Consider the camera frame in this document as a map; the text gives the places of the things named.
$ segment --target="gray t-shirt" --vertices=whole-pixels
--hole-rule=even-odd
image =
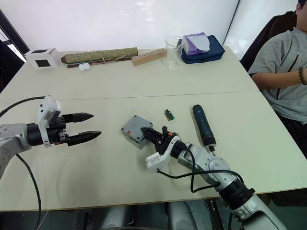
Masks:
[[[248,73],[286,73],[300,67],[307,67],[307,33],[294,28],[264,44]],[[280,90],[262,90],[262,93],[281,116],[307,122],[307,86],[298,84]]]

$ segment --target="white small box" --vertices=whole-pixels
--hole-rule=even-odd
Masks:
[[[59,53],[55,48],[30,50],[25,57],[35,69],[58,67],[61,63]]]

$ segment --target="white table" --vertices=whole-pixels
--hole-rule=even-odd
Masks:
[[[140,66],[131,61],[78,68],[34,69],[26,63],[0,94],[0,102],[50,94],[58,100],[130,98],[258,91],[250,76],[225,47],[221,60],[167,69],[158,59]]]
[[[209,189],[195,194],[190,178],[171,180],[149,174],[145,157],[153,144],[137,149],[120,128],[133,115],[153,122],[156,130],[165,125],[180,134],[184,142],[201,146],[191,108],[200,104],[214,132],[217,156],[240,173],[257,193],[307,186],[307,160],[260,92],[140,97],[62,101],[63,114],[88,112],[88,121],[68,125],[70,135],[81,131],[102,131],[98,138],[76,146],[63,144],[33,147],[21,155],[37,180],[43,209],[100,207],[216,197]],[[0,104],[1,109],[9,104]],[[39,101],[21,104],[1,118],[1,123],[36,122]],[[175,116],[168,122],[164,110]],[[172,159],[165,172],[189,172]],[[195,187],[206,185],[200,176]],[[31,178],[15,157],[0,181],[0,210],[37,209]]]

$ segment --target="robotic arm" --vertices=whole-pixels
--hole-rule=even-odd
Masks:
[[[87,131],[70,137],[66,131],[66,123],[82,122],[93,115],[76,113],[59,117],[60,113],[59,101],[46,96],[37,112],[38,125],[0,125],[0,179],[11,158],[17,153],[30,150],[32,146],[44,144],[45,147],[51,147],[51,144],[63,143],[72,146],[90,141],[101,134],[97,131]]]
[[[152,128],[141,128],[145,137],[155,145],[157,153],[146,158],[146,165],[150,172],[156,172],[168,164],[169,158],[174,157],[178,163],[192,170],[192,158],[195,158],[196,171],[230,170],[228,163],[222,158],[209,154],[205,149],[184,144],[180,137],[167,131],[163,133]],[[269,208],[254,194],[254,189],[246,186],[228,172],[201,174],[203,179],[214,186],[223,200],[230,206],[235,218],[242,222],[245,230],[285,230],[283,223],[269,210]]]

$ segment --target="clear glass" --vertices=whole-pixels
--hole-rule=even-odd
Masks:
[[[181,62],[184,40],[179,36],[169,36],[165,39],[165,66],[175,69]]]

